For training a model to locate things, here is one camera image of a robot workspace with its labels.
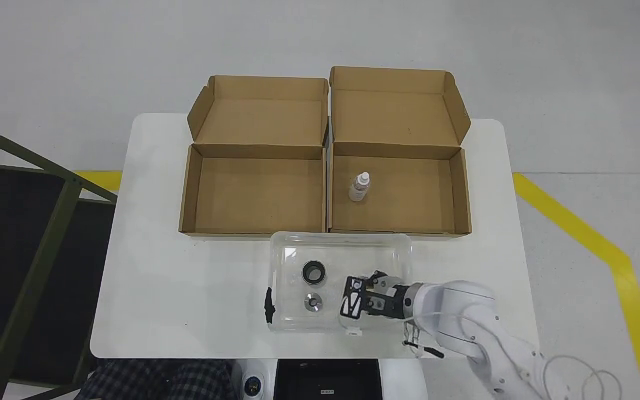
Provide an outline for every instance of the clear plastic container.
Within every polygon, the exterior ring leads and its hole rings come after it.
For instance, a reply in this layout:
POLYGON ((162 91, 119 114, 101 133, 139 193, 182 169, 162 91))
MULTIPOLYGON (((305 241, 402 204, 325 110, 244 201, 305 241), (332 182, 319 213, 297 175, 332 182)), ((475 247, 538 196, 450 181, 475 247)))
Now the clear plastic container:
POLYGON ((381 317, 362 314, 359 320, 340 317, 347 276, 371 276, 376 270, 411 282, 411 239, 404 234, 340 234, 277 232, 271 237, 269 287, 275 306, 276 331, 345 331, 347 326, 363 330, 380 324, 381 317), (309 285, 302 269, 309 261, 320 261, 325 279, 309 285), (322 299, 319 311, 305 307, 308 294, 322 299))

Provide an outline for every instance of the cardboard box lid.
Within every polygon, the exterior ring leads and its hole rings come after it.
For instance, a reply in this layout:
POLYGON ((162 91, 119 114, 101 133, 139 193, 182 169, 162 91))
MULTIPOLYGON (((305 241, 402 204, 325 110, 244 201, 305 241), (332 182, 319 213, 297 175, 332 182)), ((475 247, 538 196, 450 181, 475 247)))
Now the cardboard box lid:
POLYGON ((322 146, 329 86, 324 78, 209 78, 187 122, 194 143, 322 146))
POLYGON ((471 120, 447 71, 333 67, 335 142, 459 146, 471 120))

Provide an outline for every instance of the yellow floor line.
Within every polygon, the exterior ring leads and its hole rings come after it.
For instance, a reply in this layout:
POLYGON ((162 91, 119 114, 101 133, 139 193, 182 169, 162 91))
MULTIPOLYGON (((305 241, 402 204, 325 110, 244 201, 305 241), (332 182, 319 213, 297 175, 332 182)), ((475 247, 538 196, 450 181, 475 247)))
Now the yellow floor line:
POLYGON ((84 179, 95 183, 107 190, 118 191, 120 189, 120 180, 122 179, 122 171, 74 171, 84 179))
POLYGON ((640 287, 629 256, 524 175, 513 174, 513 183, 520 197, 609 265, 640 368, 640 287))

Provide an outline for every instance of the cardboard box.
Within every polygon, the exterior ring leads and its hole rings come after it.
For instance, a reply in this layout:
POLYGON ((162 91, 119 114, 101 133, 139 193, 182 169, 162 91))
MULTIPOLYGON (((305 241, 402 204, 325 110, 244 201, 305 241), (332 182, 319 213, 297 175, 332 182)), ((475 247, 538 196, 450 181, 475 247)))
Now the cardboard box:
POLYGON ((326 79, 213 76, 187 121, 180 232, 326 231, 326 79))
POLYGON ((329 229, 464 235, 471 213, 464 150, 471 126, 446 71, 333 67, 329 229), (348 197, 361 172, 371 187, 348 197))

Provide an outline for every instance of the white robotic arm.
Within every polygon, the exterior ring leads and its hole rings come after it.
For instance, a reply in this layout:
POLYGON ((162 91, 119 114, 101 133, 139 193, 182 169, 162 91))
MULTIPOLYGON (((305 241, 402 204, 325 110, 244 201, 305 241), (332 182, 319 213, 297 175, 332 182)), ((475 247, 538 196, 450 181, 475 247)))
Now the white robotic arm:
POLYGON ((538 349, 504 330, 493 292, 482 285, 454 281, 405 286, 381 272, 367 279, 349 277, 340 314, 357 319, 362 311, 407 320, 443 348, 467 356, 496 399, 571 396, 558 376, 546 371, 547 360, 538 349))

